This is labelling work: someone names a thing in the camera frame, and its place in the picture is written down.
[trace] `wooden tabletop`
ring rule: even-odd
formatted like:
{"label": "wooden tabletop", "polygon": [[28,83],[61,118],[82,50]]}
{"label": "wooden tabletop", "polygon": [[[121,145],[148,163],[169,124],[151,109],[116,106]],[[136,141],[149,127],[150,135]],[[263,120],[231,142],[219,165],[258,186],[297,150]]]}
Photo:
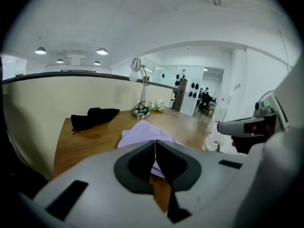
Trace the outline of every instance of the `wooden tabletop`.
{"label": "wooden tabletop", "polygon": [[[152,111],[150,117],[145,120],[159,127],[178,142],[202,149],[207,123],[172,109],[166,109],[164,113]],[[131,111],[123,111],[109,123],[72,135],[71,118],[67,118],[57,143],[53,178],[86,157],[117,148],[122,138],[122,131],[131,129],[139,121],[131,116]],[[167,211],[171,187],[165,179],[154,175],[151,175],[150,183],[154,185],[155,201],[162,211]]]}

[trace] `lavender towel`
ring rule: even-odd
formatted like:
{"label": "lavender towel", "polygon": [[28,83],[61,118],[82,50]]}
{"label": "lavender towel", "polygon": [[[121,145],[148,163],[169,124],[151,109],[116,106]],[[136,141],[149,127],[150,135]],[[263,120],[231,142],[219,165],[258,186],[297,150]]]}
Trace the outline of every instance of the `lavender towel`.
{"label": "lavender towel", "polygon": [[[163,130],[158,127],[153,126],[147,121],[140,121],[133,126],[130,130],[124,130],[122,132],[123,138],[118,143],[118,148],[125,147],[129,144],[139,143],[149,140],[162,140],[162,141],[170,141],[173,143],[181,144],[177,142],[176,139],[172,138],[170,135],[166,134]],[[155,161],[151,173],[165,178],[160,167],[158,166],[157,162]]]}

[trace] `pendant light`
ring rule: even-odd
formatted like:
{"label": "pendant light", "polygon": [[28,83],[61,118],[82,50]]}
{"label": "pendant light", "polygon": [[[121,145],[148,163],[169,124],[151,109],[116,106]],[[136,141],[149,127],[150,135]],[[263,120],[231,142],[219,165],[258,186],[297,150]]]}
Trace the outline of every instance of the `pendant light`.
{"label": "pendant light", "polygon": [[108,55],[107,50],[104,47],[101,47],[97,50],[97,53],[100,55]]}
{"label": "pendant light", "polygon": [[46,49],[44,47],[38,47],[35,53],[40,55],[46,54]]}

